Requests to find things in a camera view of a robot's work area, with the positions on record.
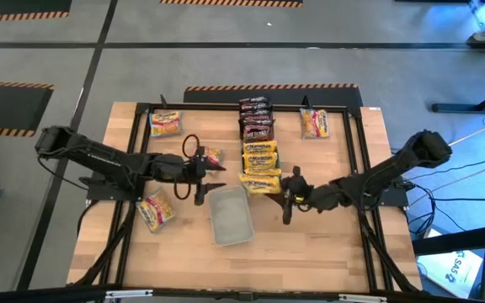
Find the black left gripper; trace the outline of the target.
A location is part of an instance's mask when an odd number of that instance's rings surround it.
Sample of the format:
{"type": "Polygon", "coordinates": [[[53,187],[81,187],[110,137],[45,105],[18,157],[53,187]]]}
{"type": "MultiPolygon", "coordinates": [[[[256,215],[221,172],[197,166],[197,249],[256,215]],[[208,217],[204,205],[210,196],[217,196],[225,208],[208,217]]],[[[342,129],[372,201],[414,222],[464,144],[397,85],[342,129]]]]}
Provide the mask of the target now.
{"type": "Polygon", "coordinates": [[[187,183],[196,187],[195,205],[203,205],[205,202],[205,190],[213,190],[225,186],[225,183],[205,183],[202,185],[202,179],[209,171],[226,171],[226,169],[215,163],[206,162],[204,156],[205,149],[198,145],[194,154],[190,154],[190,148],[183,146],[183,154],[186,157],[184,161],[184,179],[187,183]]]}

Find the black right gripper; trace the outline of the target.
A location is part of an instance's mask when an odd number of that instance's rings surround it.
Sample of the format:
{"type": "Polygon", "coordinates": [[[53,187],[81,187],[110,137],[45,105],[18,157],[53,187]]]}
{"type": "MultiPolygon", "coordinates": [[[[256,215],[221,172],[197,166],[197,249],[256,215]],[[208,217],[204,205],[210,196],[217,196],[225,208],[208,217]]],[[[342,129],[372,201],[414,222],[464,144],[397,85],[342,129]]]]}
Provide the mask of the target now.
{"type": "Polygon", "coordinates": [[[278,205],[283,205],[282,220],[289,225],[292,218],[293,207],[301,212],[308,212],[312,207],[306,202],[314,186],[309,185],[301,175],[301,168],[294,166],[292,175],[282,179],[282,190],[284,194],[267,194],[278,205]]]}

